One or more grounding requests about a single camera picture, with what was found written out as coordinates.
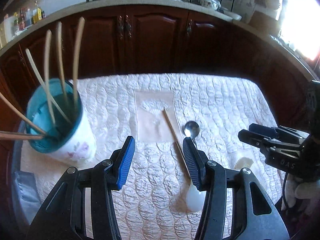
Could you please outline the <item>white gloved hand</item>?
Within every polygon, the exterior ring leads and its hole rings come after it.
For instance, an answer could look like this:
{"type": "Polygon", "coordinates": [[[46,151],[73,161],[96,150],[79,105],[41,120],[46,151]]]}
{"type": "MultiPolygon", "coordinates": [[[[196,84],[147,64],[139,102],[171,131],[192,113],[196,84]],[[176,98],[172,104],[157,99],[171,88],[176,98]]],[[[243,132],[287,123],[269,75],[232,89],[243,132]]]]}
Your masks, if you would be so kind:
{"type": "Polygon", "coordinates": [[[282,200],[281,210],[292,208],[301,200],[302,204],[298,211],[303,211],[310,216],[319,203],[319,180],[307,182],[297,176],[287,174],[283,186],[284,200],[282,200]]]}

